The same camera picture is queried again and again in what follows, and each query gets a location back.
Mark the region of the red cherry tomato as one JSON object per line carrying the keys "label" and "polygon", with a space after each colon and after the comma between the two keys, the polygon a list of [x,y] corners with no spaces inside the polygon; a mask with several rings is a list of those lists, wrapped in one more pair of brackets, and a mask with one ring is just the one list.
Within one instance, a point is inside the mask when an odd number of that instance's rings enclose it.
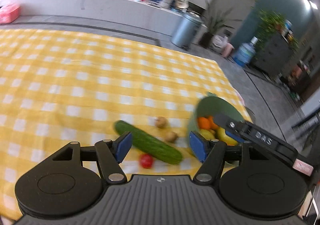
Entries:
{"label": "red cherry tomato", "polygon": [[149,154],[142,154],[139,158],[139,164],[142,168],[150,169],[153,166],[153,157]]}

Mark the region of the green cucumber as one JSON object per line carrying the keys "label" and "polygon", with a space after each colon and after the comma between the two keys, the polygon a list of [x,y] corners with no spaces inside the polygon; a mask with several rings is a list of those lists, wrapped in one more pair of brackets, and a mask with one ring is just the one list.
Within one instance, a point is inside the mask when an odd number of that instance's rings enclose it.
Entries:
{"label": "green cucumber", "polygon": [[178,165],[183,160],[179,150],[123,120],[116,121],[114,129],[119,135],[131,132],[132,145],[158,160],[171,165]]}

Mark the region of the brown longan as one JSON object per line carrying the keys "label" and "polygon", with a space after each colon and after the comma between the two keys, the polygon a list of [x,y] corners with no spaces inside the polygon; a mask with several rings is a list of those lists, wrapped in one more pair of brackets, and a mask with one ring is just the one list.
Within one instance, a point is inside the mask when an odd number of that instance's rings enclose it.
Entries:
{"label": "brown longan", "polygon": [[170,143],[174,143],[177,139],[178,139],[178,134],[173,131],[168,131],[164,137],[164,140]]}
{"label": "brown longan", "polygon": [[155,119],[155,126],[160,129],[164,129],[168,125],[168,120],[167,118],[163,116],[159,116]]}

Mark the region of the yellow pear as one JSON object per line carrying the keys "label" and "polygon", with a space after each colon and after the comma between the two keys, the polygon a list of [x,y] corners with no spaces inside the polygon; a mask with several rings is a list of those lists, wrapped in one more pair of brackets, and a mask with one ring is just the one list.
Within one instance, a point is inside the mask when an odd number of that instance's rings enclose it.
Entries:
{"label": "yellow pear", "polygon": [[216,138],[225,142],[228,146],[237,146],[238,142],[226,134],[225,129],[219,127],[216,130]]}

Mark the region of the orange mandarin right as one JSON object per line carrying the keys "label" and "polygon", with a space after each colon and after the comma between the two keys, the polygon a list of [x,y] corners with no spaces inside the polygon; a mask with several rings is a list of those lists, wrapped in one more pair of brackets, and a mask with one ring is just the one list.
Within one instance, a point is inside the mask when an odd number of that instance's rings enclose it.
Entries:
{"label": "orange mandarin right", "polygon": [[216,131],[219,128],[219,126],[214,122],[214,118],[212,116],[208,116],[207,119],[210,123],[210,129]]}

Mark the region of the orange mandarin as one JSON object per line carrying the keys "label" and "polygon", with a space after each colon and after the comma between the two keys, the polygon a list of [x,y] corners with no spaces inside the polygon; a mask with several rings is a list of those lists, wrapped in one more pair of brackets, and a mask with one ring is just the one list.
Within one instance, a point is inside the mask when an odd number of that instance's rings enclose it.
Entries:
{"label": "orange mandarin", "polygon": [[205,130],[211,129],[210,121],[205,117],[197,118],[197,123],[198,123],[199,129],[205,129]]}
{"label": "orange mandarin", "polygon": [[210,129],[216,131],[219,128],[219,126],[214,122],[214,118],[212,116],[208,116],[207,119],[210,123]]}

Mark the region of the orange mandarin left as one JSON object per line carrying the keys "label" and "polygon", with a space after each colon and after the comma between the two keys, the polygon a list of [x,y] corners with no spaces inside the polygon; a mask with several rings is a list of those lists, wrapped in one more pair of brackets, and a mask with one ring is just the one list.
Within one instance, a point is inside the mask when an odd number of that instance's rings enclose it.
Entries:
{"label": "orange mandarin left", "polygon": [[198,123],[199,129],[205,129],[205,130],[211,129],[210,121],[205,117],[197,118],[197,123]]}

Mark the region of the blue water jug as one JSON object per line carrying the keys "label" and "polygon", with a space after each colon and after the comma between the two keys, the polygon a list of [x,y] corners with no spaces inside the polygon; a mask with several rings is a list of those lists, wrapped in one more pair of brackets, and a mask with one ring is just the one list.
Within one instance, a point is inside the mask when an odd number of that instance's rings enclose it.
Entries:
{"label": "blue water jug", "polygon": [[242,43],[239,48],[237,49],[233,60],[236,64],[240,65],[241,67],[245,67],[253,56],[255,55],[255,45],[258,42],[256,37],[253,37],[250,42]]}

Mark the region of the pink small stool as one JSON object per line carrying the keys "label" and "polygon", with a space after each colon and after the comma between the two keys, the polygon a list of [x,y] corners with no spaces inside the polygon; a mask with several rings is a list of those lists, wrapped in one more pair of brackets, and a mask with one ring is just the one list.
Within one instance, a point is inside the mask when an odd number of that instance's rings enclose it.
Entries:
{"label": "pink small stool", "polygon": [[227,58],[234,50],[234,46],[231,43],[227,43],[221,52],[221,56]]}

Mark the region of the dark grey drawer cabinet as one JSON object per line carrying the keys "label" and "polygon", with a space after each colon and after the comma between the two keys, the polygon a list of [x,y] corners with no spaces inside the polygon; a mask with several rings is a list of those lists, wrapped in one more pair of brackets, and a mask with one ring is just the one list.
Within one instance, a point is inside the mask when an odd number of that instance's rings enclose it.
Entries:
{"label": "dark grey drawer cabinet", "polygon": [[289,42],[276,33],[256,52],[250,64],[269,77],[274,77],[281,72],[292,54]]}

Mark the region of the yellow checkered tablecloth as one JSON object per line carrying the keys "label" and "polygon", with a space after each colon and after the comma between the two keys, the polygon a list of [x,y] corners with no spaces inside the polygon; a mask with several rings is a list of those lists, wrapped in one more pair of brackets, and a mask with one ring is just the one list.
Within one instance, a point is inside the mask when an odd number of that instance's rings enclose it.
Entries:
{"label": "yellow checkered tablecloth", "polygon": [[183,155],[178,165],[156,160],[144,169],[133,148],[121,164],[126,174],[194,175],[200,163],[187,125],[208,93],[249,119],[215,61],[97,34],[1,30],[1,215],[21,216],[14,193],[20,176],[71,141],[115,139],[118,120],[163,139],[155,120],[166,118]]}

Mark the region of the grey metal trash bin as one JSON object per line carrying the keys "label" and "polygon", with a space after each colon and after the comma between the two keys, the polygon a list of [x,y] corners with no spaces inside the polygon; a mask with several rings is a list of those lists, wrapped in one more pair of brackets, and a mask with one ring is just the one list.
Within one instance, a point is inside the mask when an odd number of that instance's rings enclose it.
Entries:
{"label": "grey metal trash bin", "polygon": [[181,49],[188,49],[201,25],[202,20],[198,14],[185,13],[171,36],[172,44]]}

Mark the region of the potted green plant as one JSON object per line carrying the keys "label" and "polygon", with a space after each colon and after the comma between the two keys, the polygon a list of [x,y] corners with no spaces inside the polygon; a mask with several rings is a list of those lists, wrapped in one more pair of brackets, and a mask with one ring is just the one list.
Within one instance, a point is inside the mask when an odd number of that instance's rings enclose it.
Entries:
{"label": "potted green plant", "polygon": [[206,32],[200,38],[198,44],[199,46],[207,49],[212,43],[213,37],[221,29],[234,29],[231,25],[228,25],[231,21],[236,21],[236,19],[231,19],[229,16],[233,11],[233,8],[229,8],[225,11],[217,10],[212,3],[208,0],[206,2],[206,10],[202,15],[202,22],[206,26]]}

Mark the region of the white tv cabinet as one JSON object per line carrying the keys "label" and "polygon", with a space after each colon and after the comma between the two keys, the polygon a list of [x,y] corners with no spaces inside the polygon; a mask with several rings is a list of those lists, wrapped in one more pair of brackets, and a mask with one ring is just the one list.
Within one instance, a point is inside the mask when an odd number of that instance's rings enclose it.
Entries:
{"label": "white tv cabinet", "polygon": [[109,21],[171,35],[179,13],[134,0],[1,0],[17,3],[23,16],[64,16]]}

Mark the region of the pink storage box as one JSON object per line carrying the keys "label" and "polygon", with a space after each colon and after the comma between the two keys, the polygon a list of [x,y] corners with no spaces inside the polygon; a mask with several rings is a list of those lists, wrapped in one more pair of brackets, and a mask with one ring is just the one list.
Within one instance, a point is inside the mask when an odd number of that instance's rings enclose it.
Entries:
{"label": "pink storage box", "polygon": [[20,16],[19,4],[6,4],[1,5],[0,8],[0,24],[10,24]]}

